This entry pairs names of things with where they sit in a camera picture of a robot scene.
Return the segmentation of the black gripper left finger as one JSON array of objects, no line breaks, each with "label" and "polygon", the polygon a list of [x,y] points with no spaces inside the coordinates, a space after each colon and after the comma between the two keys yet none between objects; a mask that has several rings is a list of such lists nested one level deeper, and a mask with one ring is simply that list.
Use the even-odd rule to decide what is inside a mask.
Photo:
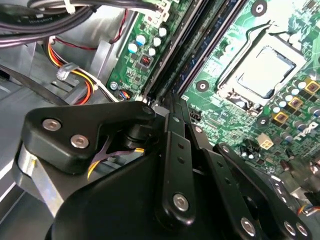
[{"label": "black gripper left finger", "polygon": [[63,174],[90,175],[111,157],[160,156],[157,217],[186,227],[196,218],[190,124],[186,101],[174,99],[164,116],[141,101],[31,110],[21,132],[21,162],[44,161]]}]

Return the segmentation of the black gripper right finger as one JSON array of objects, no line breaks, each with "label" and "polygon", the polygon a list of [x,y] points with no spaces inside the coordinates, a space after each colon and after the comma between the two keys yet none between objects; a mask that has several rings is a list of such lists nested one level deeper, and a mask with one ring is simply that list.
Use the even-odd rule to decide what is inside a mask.
[{"label": "black gripper right finger", "polygon": [[212,178],[222,217],[219,228],[226,240],[311,240],[313,235],[287,206],[283,182],[260,178],[226,143],[210,145],[204,130],[191,121],[187,102],[172,95],[172,110],[182,117],[191,137],[195,162]]}]

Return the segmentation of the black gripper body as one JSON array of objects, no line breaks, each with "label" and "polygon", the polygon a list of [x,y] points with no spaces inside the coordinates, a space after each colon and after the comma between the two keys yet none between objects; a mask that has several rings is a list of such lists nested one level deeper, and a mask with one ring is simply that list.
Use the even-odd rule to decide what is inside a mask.
[{"label": "black gripper body", "polygon": [[193,150],[172,171],[182,182],[180,193],[195,215],[178,211],[171,189],[164,193],[164,161],[145,156],[86,185],[60,207],[48,240],[238,240],[211,176],[194,166],[207,167],[205,154]]}]

